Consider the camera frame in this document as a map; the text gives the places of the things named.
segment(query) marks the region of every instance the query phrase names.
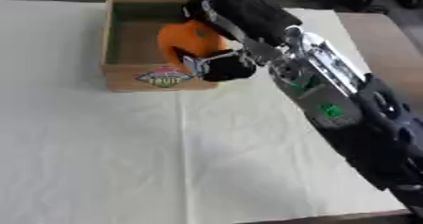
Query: green label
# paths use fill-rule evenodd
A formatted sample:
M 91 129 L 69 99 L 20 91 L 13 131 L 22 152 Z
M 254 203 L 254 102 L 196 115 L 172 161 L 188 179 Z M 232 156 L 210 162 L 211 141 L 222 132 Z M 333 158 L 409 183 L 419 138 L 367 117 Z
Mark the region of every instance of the green label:
M 332 103 L 323 104 L 319 108 L 320 108 L 320 111 L 324 113 L 330 119 L 336 118 L 342 115 L 341 110 Z

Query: orange toy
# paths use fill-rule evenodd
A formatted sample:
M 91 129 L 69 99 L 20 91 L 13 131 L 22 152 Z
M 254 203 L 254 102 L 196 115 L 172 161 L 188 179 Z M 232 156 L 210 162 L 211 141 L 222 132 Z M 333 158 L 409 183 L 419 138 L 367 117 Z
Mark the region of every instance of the orange toy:
M 188 74 L 192 72 L 180 61 L 176 48 L 198 58 L 205 58 L 211 53 L 226 49 L 222 36 L 196 20 L 163 26 L 159 32 L 158 42 L 167 62 Z

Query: box label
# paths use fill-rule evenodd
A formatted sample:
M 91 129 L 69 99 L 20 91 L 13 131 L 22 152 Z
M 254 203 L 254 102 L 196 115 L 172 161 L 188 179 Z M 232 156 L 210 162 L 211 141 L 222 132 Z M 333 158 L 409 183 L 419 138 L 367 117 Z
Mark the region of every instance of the box label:
M 171 66 L 162 66 L 146 74 L 139 74 L 135 79 L 160 88 L 171 88 L 194 77 Z

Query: white tablecloth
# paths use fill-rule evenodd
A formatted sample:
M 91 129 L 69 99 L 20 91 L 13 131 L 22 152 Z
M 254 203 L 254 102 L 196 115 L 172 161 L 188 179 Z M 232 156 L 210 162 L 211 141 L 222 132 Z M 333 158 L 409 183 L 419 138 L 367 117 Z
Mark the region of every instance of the white tablecloth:
M 114 94 L 103 4 L 0 1 L 0 223 L 218 224 L 401 208 L 265 71 L 204 92 Z M 365 69 L 331 11 L 294 10 Z

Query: fruit box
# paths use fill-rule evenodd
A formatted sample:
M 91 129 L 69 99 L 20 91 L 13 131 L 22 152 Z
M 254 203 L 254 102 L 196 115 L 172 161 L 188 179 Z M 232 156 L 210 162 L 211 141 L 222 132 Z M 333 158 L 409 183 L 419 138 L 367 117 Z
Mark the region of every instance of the fruit box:
M 108 0 L 101 68 L 114 92 L 205 90 L 211 83 L 180 72 L 161 55 L 157 35 L 183 20 L 187 0 Z

